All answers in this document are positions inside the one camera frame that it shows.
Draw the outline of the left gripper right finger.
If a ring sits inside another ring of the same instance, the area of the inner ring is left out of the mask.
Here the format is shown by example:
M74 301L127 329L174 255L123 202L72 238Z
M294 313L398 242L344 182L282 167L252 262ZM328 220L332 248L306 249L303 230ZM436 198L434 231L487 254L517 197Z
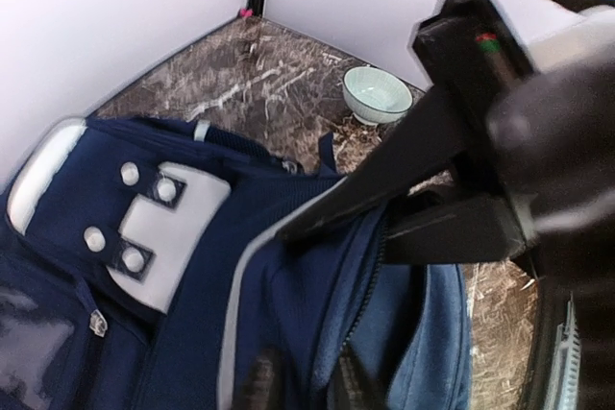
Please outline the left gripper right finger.
M353 351L343 351L333 372L334 409L386 409L384 397Z

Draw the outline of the navy blue student backpack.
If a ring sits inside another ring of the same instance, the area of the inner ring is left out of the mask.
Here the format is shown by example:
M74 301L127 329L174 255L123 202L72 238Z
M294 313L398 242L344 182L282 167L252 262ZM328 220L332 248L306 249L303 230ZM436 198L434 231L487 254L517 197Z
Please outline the navy blue student backpack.
M227 409L257 356L284 409L333 409L349 347L391 409L465 409L470 326L456 265L383 261L378 206L310 240L277 230L329 196L240 135L68 119L1 196L5 409Z

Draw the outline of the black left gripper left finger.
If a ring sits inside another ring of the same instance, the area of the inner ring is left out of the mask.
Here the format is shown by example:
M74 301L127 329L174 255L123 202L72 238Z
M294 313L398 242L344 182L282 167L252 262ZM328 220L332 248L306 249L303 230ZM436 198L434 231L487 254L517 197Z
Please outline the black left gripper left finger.
M260 352L233 399L233 410L283 408L283 358L278 350Z

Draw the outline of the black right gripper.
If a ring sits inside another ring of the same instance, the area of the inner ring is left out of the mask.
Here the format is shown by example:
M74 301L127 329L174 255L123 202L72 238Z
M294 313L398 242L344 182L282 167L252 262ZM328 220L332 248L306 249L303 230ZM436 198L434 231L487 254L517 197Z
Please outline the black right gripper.
M277 231L294 242L407 193L453 159L463 186L496 198L437 205L389 221L387 264L475 264L512 259L537 243L529 200L498 173L486 116L534 66L493 0L439 0L411 49L432 87L361 164ZM471 135L461 152L461 118Z

